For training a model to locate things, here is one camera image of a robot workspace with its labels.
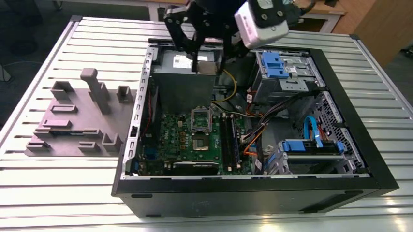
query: wire bundle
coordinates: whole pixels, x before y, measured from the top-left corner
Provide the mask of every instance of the wire bundle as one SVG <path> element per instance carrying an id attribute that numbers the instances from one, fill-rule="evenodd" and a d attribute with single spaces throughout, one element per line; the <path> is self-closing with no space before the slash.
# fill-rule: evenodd
<path id="1" fill-rule="evenodd" d="M 282 110 L 288 109 L 288 107 L 301 98 L 314 96 L 320 93 L 320 90 L 313 90 L 310 92 L 298 93 L 289 99 L 280 102 L 277 105 L 274 105 L 270 110 L 265 113 L 262 118 L 259 119 L 259 122 L 257 124 L 257 127 L 253 129 L 253 131 L 245 136 L 245 139 L 251 137 L 254 135 L 254 139 L 251 140 L 250 144 L 246 146 L 243 154 L 246 155 L 254 155 L 254 153 L 250 153 L 247 150 L 251 147 L 253 143 L 257 141 L 258 137 L 262 135 L 265 127 L 270 121 L 270 118 L 276 116 Z"/>

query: green circuit board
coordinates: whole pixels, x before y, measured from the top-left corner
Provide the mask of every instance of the green circuit board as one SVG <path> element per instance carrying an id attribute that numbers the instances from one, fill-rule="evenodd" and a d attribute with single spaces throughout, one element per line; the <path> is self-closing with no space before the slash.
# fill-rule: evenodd
<path id="1" fill-rule="evenodd" d="M 227 170 L 223 167 L 219 116 L 211 117 L 211 132 L 209 134 L 191 134 L 191 114 L 165 114 L 161 123 L 161 139 L 155 159 L 146 163 L 150 175 L 163 175 L 166 163 L 175 161 L 203 161 L 219 164 L 218 175 L 251 174 L 250 159 L 241 162 L 241 168 Z M 245 120 L 234 117 L 237 135 L 245 134 Z"/>

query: yellow wire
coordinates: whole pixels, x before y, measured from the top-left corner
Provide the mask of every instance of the yellow wire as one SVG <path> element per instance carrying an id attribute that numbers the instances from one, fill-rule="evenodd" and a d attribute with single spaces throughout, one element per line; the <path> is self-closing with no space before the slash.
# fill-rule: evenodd
<path id="1" fill-rule="evenodd" d="M 234 91 L 233 91 L 233 94 L 231 94 L 227 98 L 225 98 L 225 99 L 222 99 L 222 100 L 213 101 L 214 103 L 225 102 L 225 101 L 229 100 L 229 99 L 235 95 L 235 93 L 237 93 L 237 80 L 235 80 L 234 76 L 230 74 L 230 72 L 229 72 L 227 70 L 223 69 L 223 71 L 225 71 L 225 73 L 226 73 L 226 74 L 231 77 L 231 79 L 233 79 L 233 82 L 234 82 Z"/>

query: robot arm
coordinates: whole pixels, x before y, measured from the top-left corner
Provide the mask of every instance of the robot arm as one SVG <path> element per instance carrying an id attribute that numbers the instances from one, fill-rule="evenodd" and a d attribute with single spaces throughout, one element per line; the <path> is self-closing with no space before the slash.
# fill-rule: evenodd
<path id="1" fill-rule="evenodd" d="M 223 40 L 223 53 L 217 73 L 226 62 L 242 58 L 250 49 L 288 35 L 289 26 L 298 23 L 313 7 L 300 8 L 292 0 L 189 0 L 186 6 L 166 10 L 165 23 L 179 51 L 193 59 L 191 71 L 198 71 L 198 51 L 206 38 Z M 190 20 L 195 33 L 187 38 L 181 24 Z M 239 33 L 241 40 L 233 41 Z"/>

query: floor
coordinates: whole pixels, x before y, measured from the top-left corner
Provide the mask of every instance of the floor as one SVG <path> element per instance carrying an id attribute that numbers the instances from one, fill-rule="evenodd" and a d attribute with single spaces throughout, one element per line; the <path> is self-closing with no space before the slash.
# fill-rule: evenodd
<path id="1" fill-rule="evenodd" d="M 0 14 L 8 10 L 2 4 L 0 2 Z M 43 62 L 72 15 L 138 20 L 149 20 L 150 18 L 149 11 L 145 7 L 64 2 L 63 11 L 56 11 L 51 1 L 47 0 L 38 0 L 38 6 L 44 23 L 32 27 L 31 32 L 38 41 L 39 48 L 31 55 L 15 56 L 0 43 L 2 64 L 19 61 Z M 40 64 L 24 62 L 6 67 L 12 79 L 8 82 L 0 81 L 0 129 L 31 84 L 39 68 Z M 408 101 L 413 104 L 413 59 L 406 58 L 401 53 L 397 54 L 392 63 L 385 67 L 385 71 Z"/>

